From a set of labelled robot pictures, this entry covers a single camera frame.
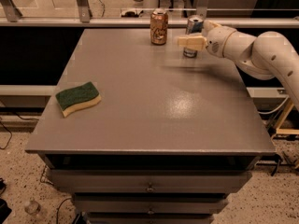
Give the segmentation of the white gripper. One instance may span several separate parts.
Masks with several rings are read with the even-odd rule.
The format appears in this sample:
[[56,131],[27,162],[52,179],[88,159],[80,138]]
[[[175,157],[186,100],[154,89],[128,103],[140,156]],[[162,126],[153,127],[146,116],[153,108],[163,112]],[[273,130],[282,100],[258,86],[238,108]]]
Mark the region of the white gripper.
[[211,55],[220,58],[230,58],[232,50],[228,46],[228,40],[236,32],[236,29],[221,26],[211,20],[204,20],[203,29],[207,33],[206,38],[201,35],[185,35],[178,38],[178,45],[197,51],[206,48]]

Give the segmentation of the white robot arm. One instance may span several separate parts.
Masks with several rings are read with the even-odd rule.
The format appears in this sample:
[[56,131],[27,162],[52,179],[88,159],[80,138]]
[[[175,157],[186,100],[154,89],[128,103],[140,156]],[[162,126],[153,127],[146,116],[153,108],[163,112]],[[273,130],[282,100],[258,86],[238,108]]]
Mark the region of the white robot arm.
[[178,45],[231,60],[240,70],[260,80],[276,77],[299,109],[299,55],[278,32],[248,35],[205,20],[202,33],[182,35]]

